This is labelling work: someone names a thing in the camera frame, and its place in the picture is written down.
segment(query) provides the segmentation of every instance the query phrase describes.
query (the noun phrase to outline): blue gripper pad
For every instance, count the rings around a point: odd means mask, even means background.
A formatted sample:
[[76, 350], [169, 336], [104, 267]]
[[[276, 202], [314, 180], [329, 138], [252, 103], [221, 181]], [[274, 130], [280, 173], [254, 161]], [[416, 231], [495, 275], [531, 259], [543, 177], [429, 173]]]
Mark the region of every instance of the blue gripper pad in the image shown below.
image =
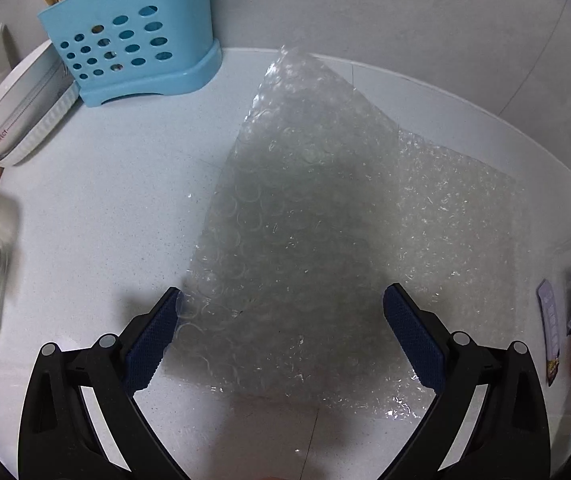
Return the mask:
[[419, 307], [398, 283], [383, 294], [383, 313], [421, 384], [440, 394], [445, 386], [445, 355], [419, 317]]
[[150, 313], [152, 316], [146, 320], [146, 326], [140, 336], [130, 347], [124, 358], [126, 371], [122, 381], [128, 395], [133, 396], [135, 392], [147, 388], [150, 384], [162, 361], [163, 351], [174, 336], [178, 322], [177, 312], [181, 309], [182, 301], [183, 292], [178, 288], [174, 289], [163, 304], [153, 309]]

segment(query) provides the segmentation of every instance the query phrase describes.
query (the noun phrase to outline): speckled countertop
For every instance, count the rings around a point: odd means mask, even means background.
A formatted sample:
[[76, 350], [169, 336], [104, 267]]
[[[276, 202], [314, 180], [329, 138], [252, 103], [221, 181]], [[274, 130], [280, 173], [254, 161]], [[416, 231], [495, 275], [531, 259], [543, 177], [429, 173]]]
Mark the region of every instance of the speckled countertop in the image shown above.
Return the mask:
[[[227, 50], [221, 71], [194, 94], [78, 106], [30, 160], [5, 171], [0, 234], [13, 253], [0, 332], [0, 459], [11, 472], [40, 346], [54, 340], [64, 350], [84, 348], [102, 333], [119, 333], [168, 286], [181, 283], [220, 168], [275, 57]], [[523, 185], [533, 261], [524, 341], [542, 375], [545, 348], [534, 288], [544, 277], [566, 285], [571, 172], [518, 130], [455, 96], [398, 74], [327, 62], [404, 128]], [[544, 386], [553, 466], [571, 450], [567, 351], [563, 345], [555, 383]], [[377, 478], [416, 425], [204, 393], [163, 364], [136, 399], [195, 480]], [[100, 418], [91, 396], [89, 407]], [[105, 437], [104, 424], [96, 424]], [[466, 437], [459, 436], [449, 460]], [[122, 463], [114, 444], [106, 452]]]

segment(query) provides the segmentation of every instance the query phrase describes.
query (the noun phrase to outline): clear bubble wrap sheet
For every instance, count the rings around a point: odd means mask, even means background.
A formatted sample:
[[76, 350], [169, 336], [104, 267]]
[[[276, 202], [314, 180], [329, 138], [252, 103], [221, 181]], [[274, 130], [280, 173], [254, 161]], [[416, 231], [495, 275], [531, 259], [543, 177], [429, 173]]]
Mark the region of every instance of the clear bubble wrap sheet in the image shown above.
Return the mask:
[[400, 282], [451, 331], [505, 346], [523, 235], [513, 180], [401, 131], [321, 61], [284, 50], [222, 170], [166, 359], [216, 391], [421, 416], [433, 393], [383, 291]]

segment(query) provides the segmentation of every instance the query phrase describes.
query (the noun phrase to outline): white bowl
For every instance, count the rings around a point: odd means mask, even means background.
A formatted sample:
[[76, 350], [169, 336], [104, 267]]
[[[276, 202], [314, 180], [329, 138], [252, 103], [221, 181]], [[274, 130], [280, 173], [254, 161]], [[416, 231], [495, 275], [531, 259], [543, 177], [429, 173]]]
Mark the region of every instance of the white bowl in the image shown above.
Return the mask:
[[64, 115], [72, 108], [79, 97], [79, 83], [74, 81], [41, 120], [23, 137], [10, 152], [0, 159], [2, 168], [19, 164], [32, 150], [54, 130]]
[[8, 153], [38, 123], [72, 81], [50, 40], [10, 72], [0, 85], [0, 155]]

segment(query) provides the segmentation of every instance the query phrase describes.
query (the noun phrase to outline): perforated plastic holder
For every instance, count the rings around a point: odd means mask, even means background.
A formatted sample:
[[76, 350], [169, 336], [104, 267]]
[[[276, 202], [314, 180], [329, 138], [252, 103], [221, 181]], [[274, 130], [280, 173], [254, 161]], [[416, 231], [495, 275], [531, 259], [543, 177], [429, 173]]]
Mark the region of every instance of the perforated plastic holder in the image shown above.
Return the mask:
[[210, 0], [63, 0], [39, 19], [90, 107], [195, 91], [222, 62]]

